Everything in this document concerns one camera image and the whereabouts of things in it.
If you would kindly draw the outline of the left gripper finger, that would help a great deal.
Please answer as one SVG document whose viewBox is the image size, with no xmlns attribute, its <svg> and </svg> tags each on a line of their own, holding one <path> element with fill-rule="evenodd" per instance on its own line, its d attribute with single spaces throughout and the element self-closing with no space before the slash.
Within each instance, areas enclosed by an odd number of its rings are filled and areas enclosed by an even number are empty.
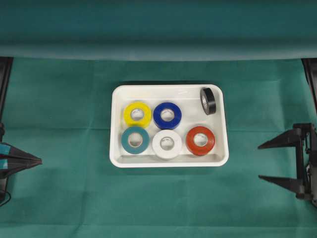
<svg viewBox="0 0 317 238">
<path fill-rule="evenodd" d="M 27 162 L 32 161 L 38 164 L 42 163 L 42 159 L 3 142 L 0 143 L 0 157 L 6 159 L 20 159 Z"/>
<path fill-rule="evenodd" d="M 6 178 L 12 174 L 15 174 L 25 169 L 30 169 L 32 167 L 35 167 L 41 164 L 42 164 L 42 161 L 1 160 L 0 161 L 0 177 Z"/>
</svg>

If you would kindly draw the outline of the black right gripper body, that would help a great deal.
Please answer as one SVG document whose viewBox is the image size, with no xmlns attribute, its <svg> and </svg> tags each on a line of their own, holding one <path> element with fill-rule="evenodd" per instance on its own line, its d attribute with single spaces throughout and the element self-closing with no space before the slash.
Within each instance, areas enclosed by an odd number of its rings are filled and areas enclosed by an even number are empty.
<svg viewBox="0 0 317 238">
<path fill-rule="evenodd" d="M 295 193 L 298 199 L 317 199 L 317 129 L 312 123 L 293 125 L 298 138 L 295 141 Z"/>
</svg>

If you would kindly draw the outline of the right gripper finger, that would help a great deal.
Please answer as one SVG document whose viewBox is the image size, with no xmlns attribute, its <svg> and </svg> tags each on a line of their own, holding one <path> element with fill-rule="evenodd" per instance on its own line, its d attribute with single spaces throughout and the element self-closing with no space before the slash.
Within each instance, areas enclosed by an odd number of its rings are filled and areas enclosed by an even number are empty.
<svg viewBox="0 0 317 238">
<path fill-rule="evenodd" d="M 282 178 L 282 177 L 269 177 L 259 175 L 260 179 L 274 183 L 280 187 L 283 187 L 289 191 L 301 191 L 302 190 L 302 180 L 295 178 Z"/>
<path fill-rule="evenodd" d="M 288 130 L 277 137 L 269 140 L 260 146 L 258 149 L 268 149 L 268 148 L 280 148 L 280 147 L 295 147 L 297 143 L 297 130 Z"/>
</svg>

